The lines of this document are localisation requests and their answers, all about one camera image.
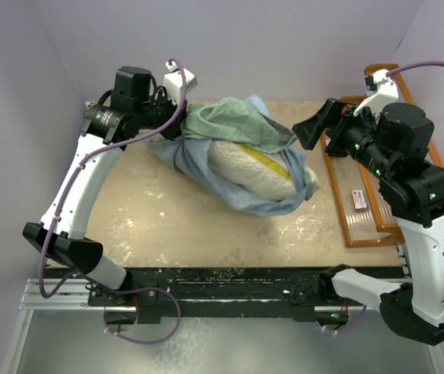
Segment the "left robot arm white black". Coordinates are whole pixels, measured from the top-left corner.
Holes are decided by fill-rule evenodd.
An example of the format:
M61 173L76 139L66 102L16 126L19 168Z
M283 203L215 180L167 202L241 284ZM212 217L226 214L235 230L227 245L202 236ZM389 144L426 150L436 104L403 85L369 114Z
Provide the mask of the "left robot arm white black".
M45 298L44 269L51 260L68 266L111 291L123 291L129 275L86 237L93 206L110 170L125 148L160 134L179 135L186 95L196 76L174 61L157 83L151 71L132 66L117 70L115 84L86 110L75 156L58 193L37 222L26 223L23 237L41 254L38 285Z

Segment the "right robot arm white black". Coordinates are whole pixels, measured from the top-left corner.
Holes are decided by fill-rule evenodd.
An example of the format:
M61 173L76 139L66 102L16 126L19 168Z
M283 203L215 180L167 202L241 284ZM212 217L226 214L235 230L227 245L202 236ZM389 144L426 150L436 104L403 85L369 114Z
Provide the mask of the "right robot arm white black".
M326 300L348 298L378 311L398 336L435 346L444 341L444 168L428 162L434 131L412 104L370 108L329 99L311 118L293 126L301 146L312 149L321 135L326 152L351 157L379 182L405 239L411 281L393 283L346 265L320 275Z

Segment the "white quilted pillow yellow stripe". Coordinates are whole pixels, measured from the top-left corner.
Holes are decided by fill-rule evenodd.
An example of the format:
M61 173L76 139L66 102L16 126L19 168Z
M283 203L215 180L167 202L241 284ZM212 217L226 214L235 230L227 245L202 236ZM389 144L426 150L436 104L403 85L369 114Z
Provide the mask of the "white quilted pillow yellow stripe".
M295 197L301 190L309 199L320 189L305 153L293 147L264 153L243 143L217 140L209 146L207 161L219 176L275 202Z

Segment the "patchwork green beige pillowcase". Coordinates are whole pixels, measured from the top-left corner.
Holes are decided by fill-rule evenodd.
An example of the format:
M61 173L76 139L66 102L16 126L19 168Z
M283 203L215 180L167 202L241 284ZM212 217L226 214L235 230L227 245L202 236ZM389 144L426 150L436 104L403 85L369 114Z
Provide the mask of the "patchwork green beige pillowcase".
M320 187L296 140L252 95L190 104L179 136L156 135L146 144L231 209L270 217L293 212Z

